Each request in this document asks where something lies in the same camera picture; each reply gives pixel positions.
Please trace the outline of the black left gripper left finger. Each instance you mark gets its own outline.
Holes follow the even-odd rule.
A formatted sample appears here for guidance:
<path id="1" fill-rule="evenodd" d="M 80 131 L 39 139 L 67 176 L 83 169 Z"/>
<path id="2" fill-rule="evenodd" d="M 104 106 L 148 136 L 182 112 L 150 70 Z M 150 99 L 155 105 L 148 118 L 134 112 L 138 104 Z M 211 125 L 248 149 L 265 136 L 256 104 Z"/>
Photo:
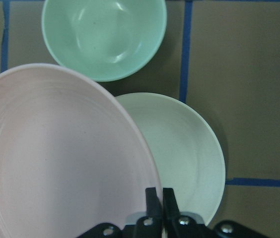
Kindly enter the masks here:
<path id="1" fill-rule="evenodd" d="M 162 237 L 162 207 L 155 187 L 145 189 L 146 215 L 137 219 L 134 225 L 125 225 L 125 238 Z"/>

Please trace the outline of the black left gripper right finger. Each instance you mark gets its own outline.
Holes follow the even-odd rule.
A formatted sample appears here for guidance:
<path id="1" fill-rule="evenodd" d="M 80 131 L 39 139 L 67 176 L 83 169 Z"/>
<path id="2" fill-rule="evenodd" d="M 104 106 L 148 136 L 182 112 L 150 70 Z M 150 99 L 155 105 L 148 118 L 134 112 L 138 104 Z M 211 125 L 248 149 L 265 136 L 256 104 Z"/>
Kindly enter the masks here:
<path id="1" fill-rule="evenodd" d="M 169 238 L 214 237 L 214 231 L 205 225 L 199 214 L 179 210 L 172 188 L 163 189 L 163 215 L 164 227 Z"/>

